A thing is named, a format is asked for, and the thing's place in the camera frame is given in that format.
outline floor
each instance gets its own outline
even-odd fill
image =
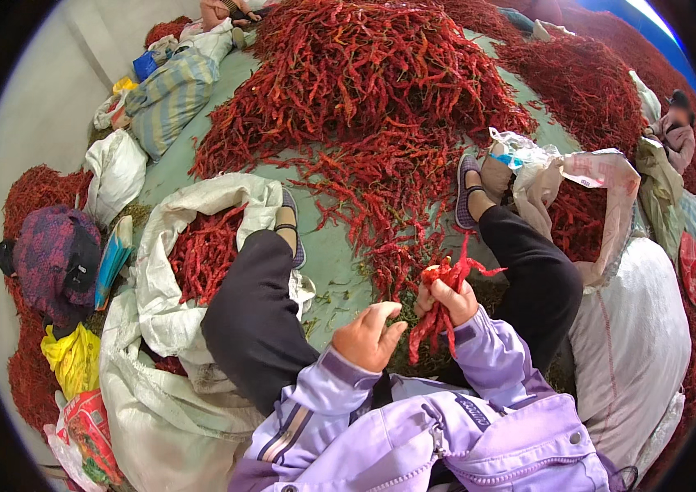
[[[464,33],[491,57],[495,57],[495,50],[491,45],[494,40],[487,36],[480,37],[479,34],[467,29]],[[222,78],[216,84],[209,103],[186,125],[180,137],[170,146],[162,159],[148,167],[146,183],[139,196],[141,203],[156,205],[168,194],[194,182],[187,175],[195,156],[193,137],[200,140],[209,131],[211,124],[208,115],[211,110],[216,105],[227,101],[236,87],[248,79],[257,67],[257,60],[251,54],[233,51],[225,57],[220,65]],[[538,100],[537,95],[514,75],[501,68],[498,71],[501,77],[517,91],[514,97],[519,103],[526,105],[527,101]],[[539,130],[534,134],[540,145],[554,144],[562,153],[579,150],[579,144],[559,123],[551,120],[545,110],[532,109],[528,105],[526,108],[540,123]],[[289,150],[280,154],[281,158],[296,156],[296,152]],[[283,182],[288,178],[298,178],[295,169],[276,169],[268,165],[259,166],[254,173]],[[299,231],[307,251],[307,263],[302,273],[314,281],[318,294],[329,293],[328,297],[332,299],[332,302],[316,300],[303,317],[305,322],[314,321],[309,342],[316,349],[322,350],[332,338],[332,331],[335,328],[350,322],[357,311],[363,310],[373,302],[373,292],[370,282],[356,271],[359,259],[353,258],[353,250],[346,239],[347,228],[342,224],[337,227],[328,224],[320,231],[314,232],[320,220],[320,213],[314,205],[314,199],[305,189],[293,186],[290,189],[299,209]],[[136,241],[139,240],[140,232],[137,231]],[[456,235],[448,236],[444,248],[459,251],[460,245],[461,238]],[[469,247],[469,255],[483,262],[488,268],[498,266],[491,251],[483,243],[473,241]]]

